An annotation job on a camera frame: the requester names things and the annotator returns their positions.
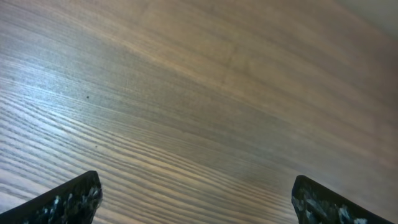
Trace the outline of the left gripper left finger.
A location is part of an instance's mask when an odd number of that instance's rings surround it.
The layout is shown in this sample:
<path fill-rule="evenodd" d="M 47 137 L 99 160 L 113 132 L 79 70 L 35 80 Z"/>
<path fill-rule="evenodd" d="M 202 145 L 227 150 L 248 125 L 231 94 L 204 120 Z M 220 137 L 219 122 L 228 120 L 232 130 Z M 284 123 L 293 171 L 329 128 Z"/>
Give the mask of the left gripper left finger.
<path fill-rule="evenodd" d="M 1 223 L 91 224 L 103 198 L 96 171 L 90 170 L 1 214 Z"/>

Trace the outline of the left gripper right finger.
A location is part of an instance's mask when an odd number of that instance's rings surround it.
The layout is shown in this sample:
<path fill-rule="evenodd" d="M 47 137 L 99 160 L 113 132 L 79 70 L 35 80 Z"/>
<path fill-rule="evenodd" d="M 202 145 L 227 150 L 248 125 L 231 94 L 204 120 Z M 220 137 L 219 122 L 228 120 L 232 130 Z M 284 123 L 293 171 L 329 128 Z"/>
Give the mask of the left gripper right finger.
<path fill-rule="evenodd" d="M 299 224 L 392 224 L 305 175 L 292 188 Z"/>

